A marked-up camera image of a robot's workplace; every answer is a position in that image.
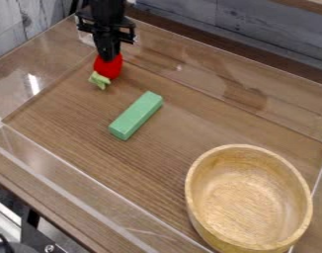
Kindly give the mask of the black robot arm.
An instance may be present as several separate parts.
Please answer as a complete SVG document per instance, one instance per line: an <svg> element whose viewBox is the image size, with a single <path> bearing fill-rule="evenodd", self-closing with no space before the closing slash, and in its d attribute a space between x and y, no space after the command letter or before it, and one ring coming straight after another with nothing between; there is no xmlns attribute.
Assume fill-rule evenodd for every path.
<svg viewBox="0 0 322 253"><path fill-rule="evenodd" d="M121 43L135 43L136 24L125 16L127 0L87 0L76 11L76 27L92 35L100 58L112 61Z"/></svg>

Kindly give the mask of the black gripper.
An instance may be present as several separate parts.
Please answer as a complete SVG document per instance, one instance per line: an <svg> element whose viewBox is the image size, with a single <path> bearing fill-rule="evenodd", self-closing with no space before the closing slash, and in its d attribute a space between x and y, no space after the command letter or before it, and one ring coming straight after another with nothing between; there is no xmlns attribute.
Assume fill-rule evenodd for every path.
<svg viewBox="0 0 322 253"><path fill-rule="evenodd" d="M127 17L123 17L119 22L100 24L93 20L92 15L83 11L77 11L75 16L77 29L92 34L95 46L103 60L107 59L105 41L101 39L101 35L95 32L112 34L108 41L108 61L113 60L120 52L120 42L133 44L136 41L136 24Z"/></svg>

